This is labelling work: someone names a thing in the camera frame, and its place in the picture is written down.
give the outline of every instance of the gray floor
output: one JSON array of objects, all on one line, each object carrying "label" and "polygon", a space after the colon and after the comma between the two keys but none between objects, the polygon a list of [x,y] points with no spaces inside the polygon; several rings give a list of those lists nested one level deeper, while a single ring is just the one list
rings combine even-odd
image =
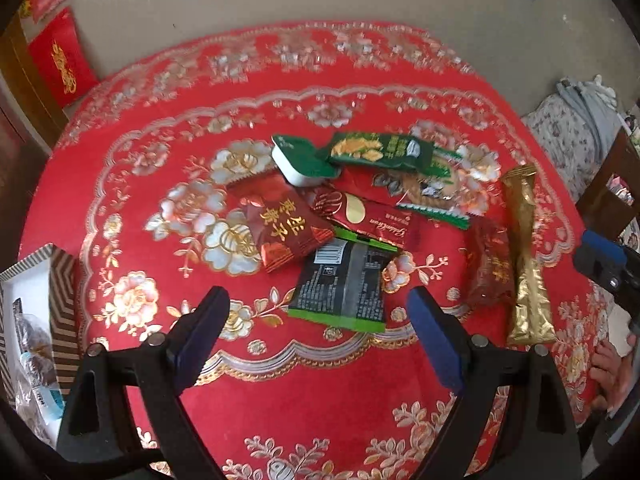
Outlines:
[{"label": "gray floor", "polygon": [[610,0],[72,0],[98,76],[213,32],[280,20],[390,20],[428,28],[519,114],[563,75],[601,73],[622,102],[640,97],[640,48]]}]

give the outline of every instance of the brown and white striped box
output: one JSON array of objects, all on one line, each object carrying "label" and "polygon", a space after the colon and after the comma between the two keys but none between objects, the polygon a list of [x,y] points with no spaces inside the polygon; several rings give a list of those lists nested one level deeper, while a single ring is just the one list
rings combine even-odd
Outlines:
[{"label": "brown and white striped box", "polygon": [[0,274],[0,376],[12,404],[15,394],[11,373],[17,338],[11,305],[17,298],[21,298],[25,314],[37,316],[49,327],[63,397],[73,384],[81,359],[74,312],[74,264],[70,254],[47,244]]}]

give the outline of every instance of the red tablecloth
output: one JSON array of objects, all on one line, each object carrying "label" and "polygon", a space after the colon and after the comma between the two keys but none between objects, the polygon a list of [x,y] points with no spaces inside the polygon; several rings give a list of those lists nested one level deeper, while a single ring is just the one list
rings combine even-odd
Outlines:
[{"label": "red tablecloth", "polygon": [[[539,169],[534,246],[558,340],[552,351],[576,420],[606,336],[604,302],[569,253],[582,222],[548,159],[510,106],[427,32],[387,23],[313,22],[210,36],[124,69],[96,87],[47,165],[22,254],[46,242],[79,254],[82,344],[110,349],[167,332],[214,284],[232,300],[198,386],[182,396],[213,456],[238,480],[402,477],[452,407],[406,318],[421,282],[471,333],[504,344],[508,311],[459,304],[462,231],[420,217],[419,244],[385,286],[385,333],[351,333],[287,316],[300,266],[266,274],[224,184],[270,161],[275,132],[324,144],[334,130],[392,131],[498,154],[469,203],[500,222],[495,181]],[[504,409],[499,391],[472,469]],[[155,437],[137,393],[146,446]]]}]

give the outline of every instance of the floral tablecloth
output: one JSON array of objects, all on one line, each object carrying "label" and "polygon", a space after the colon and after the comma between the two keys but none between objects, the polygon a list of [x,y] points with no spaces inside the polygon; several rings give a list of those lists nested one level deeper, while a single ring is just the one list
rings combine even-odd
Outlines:
[{"label": "floral tablecloth", "polygon": [[[441,387],[404,308],[424,284],[471,333],[504,344],[508,311],[460,303],[465,235],[419,218],[420,237],[385,272],[384,333],[352,333],[287,316],[300,264],[271,274],[225,184],[272,164],[271,136],[399,132],[492,158],[469,181],[470,210],[505,221],[498,176],[539,169],[536,257],[553,307],[553,356],[577,421],[606,336],[604,301],[572,267],[582,222],[551,163],[509,105],[424,30],[312,22],[210,36],[132,65],[91,91],[33,200],[22,254],[54,242],[79,256],[78,324],[86,347],[128,348],[167,332],[212,285],[231,313],[196,387],[182,401],[232,480],[401,480],[442,427]],[[155,446],[142,401],[132,408]],[[494,410],[470,470],[488,458]],[[167,471],[166,464],[156,465]]]}]

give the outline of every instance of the gold wrapper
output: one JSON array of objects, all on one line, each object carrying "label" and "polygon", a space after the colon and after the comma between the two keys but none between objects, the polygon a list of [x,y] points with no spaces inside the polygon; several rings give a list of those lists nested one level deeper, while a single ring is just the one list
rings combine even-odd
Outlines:
[{"label": "gold wrapper", "polygon": [[531,254],[536,168],[532,164],[519,166],[508,171],[501,180],[511,214],[509,242],[516,281],[516,305],[507,343],[531,345],[552,341],[556,331],[551,323],[551,304],[542,271]]}]

